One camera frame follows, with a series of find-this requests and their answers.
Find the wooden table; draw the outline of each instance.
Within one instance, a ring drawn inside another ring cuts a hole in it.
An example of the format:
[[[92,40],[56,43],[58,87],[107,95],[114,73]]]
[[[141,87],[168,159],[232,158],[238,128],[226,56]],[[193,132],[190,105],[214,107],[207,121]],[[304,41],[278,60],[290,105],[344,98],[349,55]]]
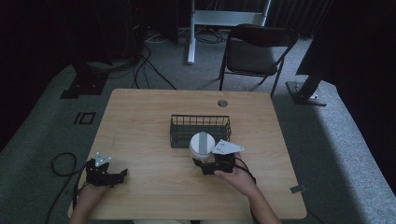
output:
[[[228,105],[220,107],[219,100]],[[181,115],[230,116],[231,142],[279,218],[306,216],[289,153],[269,94],[237,91],[114,90],[90,158],[112,157],[111,174],[128,168],[92,219],[249,219],[249,204],[231,185],[203,175],[187,148],[171,148],[170,119]],[[85,172],[80,183],[85,180]]]

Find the white table leg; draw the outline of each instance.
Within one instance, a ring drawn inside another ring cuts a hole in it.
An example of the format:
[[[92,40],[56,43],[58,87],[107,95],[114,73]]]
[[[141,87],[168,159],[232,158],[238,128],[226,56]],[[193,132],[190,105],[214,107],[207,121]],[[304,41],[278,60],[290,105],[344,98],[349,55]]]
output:
[[[191,0],[191,25],[190,25],[190,47],[189,47],[189,59],[188,64],[194,64],[195,57],[195,0]]]

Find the black wire basket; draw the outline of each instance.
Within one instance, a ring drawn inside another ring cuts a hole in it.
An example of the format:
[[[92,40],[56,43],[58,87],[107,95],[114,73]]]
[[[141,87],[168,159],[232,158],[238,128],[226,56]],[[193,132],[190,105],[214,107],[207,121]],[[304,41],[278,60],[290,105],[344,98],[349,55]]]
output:
[[[202,115],[171,116],[171,147],[189,147],[192,137],[200,132],[212,135],[216,143],[220,139],[230,141],[230,117]]]

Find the black cable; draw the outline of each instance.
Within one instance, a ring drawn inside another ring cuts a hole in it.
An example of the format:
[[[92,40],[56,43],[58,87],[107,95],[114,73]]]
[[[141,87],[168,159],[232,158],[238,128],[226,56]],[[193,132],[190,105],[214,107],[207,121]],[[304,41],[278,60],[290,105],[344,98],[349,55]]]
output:
[[[195,36],[195,39],[197,39],[197,41],[199,41],[201,43],[205,43],[205,44],[219,44],[221,42],[227,41],[227,39],[224,38],[223,35],[218,32],[209,31],[209,33],[212,34],[216,38],[216,40],[208,40],[205,38],[201,38],[197,35]]]
[[[122,75],[120,75],[118,77],[109,77],[108,79],[110,80],[110,79],[117,79],[117,78],[121,78],[121,77],[126,77],[129,74],[131,74],[133,71],[134,71],[134,69],[132,68],[130,71],[126,72],[125,74],[122,74]]]
[[[134,87],[134,84],[138,89],[140,89],[138,83],[137,83],[137,75],[139,74],[140,69],[145,65],[146,63],[149,64],[149,66],[164,80],[166,81],[174,90],[177,88],[161,73],[157,70],[157,68],[149,61],[149,57],[151,56],[151,49],[147,47],[146,45],[143,45],[147,50],[148,50],[148,56],[145,57],[143,54],[140,56],[144,59],[144,61],[139,65],[139,67],[136,69],[136,72],[134,73],[134,82],[132,83],[132,88]]]
[[[309,215],[311,215],[311,216],[314,217],[318,222],[320,222],[320,224],[324,224],[324,221],[322,221],[317,215],[315,215],[313,212],[311,212],[308,208],[306,208],[306,211],[309,213]]]
[[[73,158],[73,170],[72,170],[71,173],[68,173],[68,174],[61,174],[61,173],[59,173],[59,172],[55,169],[55,162],[56,162],[60,157],[66,156],[66,155],[71,156],[71,157]],[[85,164],[84,164],[83,167],[81,167],[81,168],[78,169],[78,170],[76,170],[76,167],[77,167],[77,157],[76,157],[73,153],[64,152],[64,153],[61,153],[61,154],[57,155],[56,157],[54,157],[54,158],[52,159],[52,163],[51,163],[51,166],[50,166],[52,172],[55,173],[55,174],[58,175],[58,176],[62,176],[62,177],[66,177],[66,176],[67,176],[68,178],[67,178],[66,182],[64,183],[64,186],[62,187],[61,191],[58,193],[58,195],[56,196],[55,200],[53,201],[52,205],[51,205],[50,208],[49,208],[49,212],[47,213],[47,218],[46,218],[46,222],[45,222],[46,224],[50,222],[50,215],[51,215],[51,213],[52,213],[52,210],[53,210],[53,208],[55,207],[55,204],[58,202],[59,198],[61,197],[62,193],[64,192],[64,189],[65,189],[65,188],[67,187],[67,185],[69,184],[71,178],[72,178],[73,175],[75,175],[75,174],[80,174],[81,171],[84,170]]]
[[[146,79],[146,82],[148,84],[148,88],[150,89],[150,87],[149,87],[149,78],[148,78],[148,75],[146,74],[146,68],[147,68],[147,65],[145,64],[145,67],[143,68],[143,74],[145,75],[145,79]]]
[[[124,63],[121,65],[117,65],[117,66],[112,66],[109,68],[98,68],[95,66],[91,66],[90,68],[93,72],[97,72],[97,73],[112,73],[112,72],[120,72],[120,71],[130,71],[131,69],[135,68],[136,66],[136,62],[133,59],[130,59],[130,61],[128,63]]]
[[[256,177],[254,177],[253,174],[249,171],[247,164],[246,164],[244,161],[242,161],[241,159],[239,159],[239,158],[236,158],[236,159],[239,160],[239,161],[241,161],[242,163],[244,163],[244,165],[245,165],[246,168],[245,168],[245,167],[242,167],[242,166],[240,166],[240,165],[237,165],[237,164],[231,164],[231,163],[229,163],[229,162],[227,162],[227,161],[220,161],[220,162],[223,163],[223,164],[226,164],[226,165],[228,165],[228,166],[230,166],[230,167],[236,167],[236,168],[238,168],[238,169],[240,169],[240,170],[245,171],[248,175],[250,175],[250,177],[253,179],[254,183],[256,183]]]

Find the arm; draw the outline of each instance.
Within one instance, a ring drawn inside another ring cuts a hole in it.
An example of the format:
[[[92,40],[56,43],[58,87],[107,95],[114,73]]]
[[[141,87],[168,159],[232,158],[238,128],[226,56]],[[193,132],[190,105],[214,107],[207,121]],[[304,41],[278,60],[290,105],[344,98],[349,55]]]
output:
[[[108,186],[96,187],[88,184],[78,195],[76,207],[70,217],[69,224],[86,224],[92,209],[100,202]]]
[[[239,153],[235,153],[235,157],[241,159],[241,155]],[[235,163],[247,168],[240,160],[235,160]],[[233,168],[233,172],[230,174],[222,171],[215,171],[215,175],[226,180],[235,189],[247,196],[250,202],[251,211],[260,224],[281,223],[260,189],[256,186],[256,183],[247,172],[235,167]]]

